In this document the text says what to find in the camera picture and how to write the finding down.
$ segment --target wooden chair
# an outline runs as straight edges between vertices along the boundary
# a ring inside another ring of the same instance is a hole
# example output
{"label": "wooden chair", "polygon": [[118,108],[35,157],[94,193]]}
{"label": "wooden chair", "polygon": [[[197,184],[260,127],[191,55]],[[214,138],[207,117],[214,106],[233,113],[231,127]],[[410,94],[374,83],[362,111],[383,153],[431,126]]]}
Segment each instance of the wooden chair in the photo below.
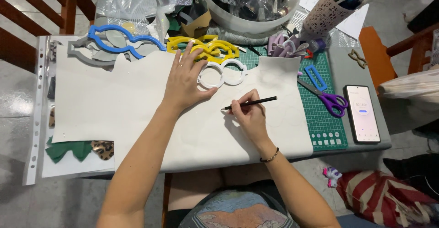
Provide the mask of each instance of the wooden chair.
{"label": "wooden chair", "polygon": [[[61,15],[43,0],[26,1],[59,26],[60,34],[74,34],[76,6],[80,8],[91,24],[94,21],[96,6],[91,0],[57,0],[62,6]],[[34,36],[50,35],[48,31],[5,0],[0,0],[0,14]],[[33,46],[0,28],[0,59],[27,71],[35,72],[36,54],[36,49]]]}
{"label": "wooden chair", "polygon": [[413,50],[407,74],[422,71],[424,65],[430,62],[430,57],[425,57],[425,52],[431,51],[433,31],[436,29],[439,29],[439,23],[389,48],[381,43],[381,39],[373,27],[361,29],[359,41],[363,48],[364,57],[369,63],[368,68],[376,91],[381,83],[398,77],[390,62],[390,58],[410,48],[413,48]]}

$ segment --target scissors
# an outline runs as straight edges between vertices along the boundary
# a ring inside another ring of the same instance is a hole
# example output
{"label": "scissors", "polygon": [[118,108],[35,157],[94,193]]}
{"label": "scissors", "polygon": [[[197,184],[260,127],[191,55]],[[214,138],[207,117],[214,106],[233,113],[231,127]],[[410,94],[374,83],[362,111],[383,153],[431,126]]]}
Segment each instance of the scissors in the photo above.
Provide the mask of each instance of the scissors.
{"label": "scissors", "polygon": [[[297,82],[300,83],[300,85],[302,85],[304,88],[310,90],[312,93],[314,93],[315,95],[317,95],[320,100],[323,102],[323,104],[326,106],[326,109],[328,110],[328,112],[335,117],[342,117],[345,115],[345,108],[348,107],[348,101],[343,98],[340,95],[336,95],[336,94],[327,94],[326,92],[322,92],[317,90],[317,88],[315,86],[309,85],[308,83],[306,83],[305,81],[301,80],[301,79],[297,79]],[[335,113],[332,108],[338,110],[340,112],[340,114]]]}

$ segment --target phone screen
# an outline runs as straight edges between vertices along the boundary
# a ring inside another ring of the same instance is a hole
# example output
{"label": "phone screen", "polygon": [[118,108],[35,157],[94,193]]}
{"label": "phone screen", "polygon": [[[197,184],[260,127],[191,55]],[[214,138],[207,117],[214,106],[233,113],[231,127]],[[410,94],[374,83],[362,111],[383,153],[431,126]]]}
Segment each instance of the phone screen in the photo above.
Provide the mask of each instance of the phone screen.
{"label": "phone screen", "polygon": [[351,118],[358,142],[380,142],[374,108],[367,86],[347,86]]}

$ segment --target white plastic bowl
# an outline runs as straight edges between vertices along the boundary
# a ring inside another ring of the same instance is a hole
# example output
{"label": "white plastic bowl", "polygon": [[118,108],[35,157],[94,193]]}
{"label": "white plastic bowl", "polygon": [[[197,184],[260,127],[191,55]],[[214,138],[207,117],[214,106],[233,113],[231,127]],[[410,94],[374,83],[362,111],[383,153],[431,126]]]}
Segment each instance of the white plastic bowl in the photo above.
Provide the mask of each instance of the white plastic bowl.
{"label": "white plastic bowl", "polygon": [[296,10],[297,6],[299,5],[300,0],[293,0],[295,1],[295,4],[291,6],[293,7],[293,9],[287,15],[275,21],[265,21],[265,22],[247,21],[241,19],[223,10],[222,8],[217,6],[212,0],[203,0],[203,1],[206,1],[212,19],[220,26],[237,32],[249,32],[256,34],[256,33],[267,32],[269,30],[272,30],[277,26],[288,21],[291,18],[291,16],[293,16],[293,13]]}

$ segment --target smartphone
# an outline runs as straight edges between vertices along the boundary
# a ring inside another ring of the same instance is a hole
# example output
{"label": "smartphone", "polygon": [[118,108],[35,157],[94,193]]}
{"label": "smartphone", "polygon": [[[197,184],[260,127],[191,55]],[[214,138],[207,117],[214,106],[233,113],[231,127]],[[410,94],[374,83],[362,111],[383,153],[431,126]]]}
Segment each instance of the smartphone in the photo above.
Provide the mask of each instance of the smartphone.
{"label": "smartphone", "polygon": [[354,141],[359,143],[381,142],[369,87],[346,85],[344,93],[349,103],[348,115]]}

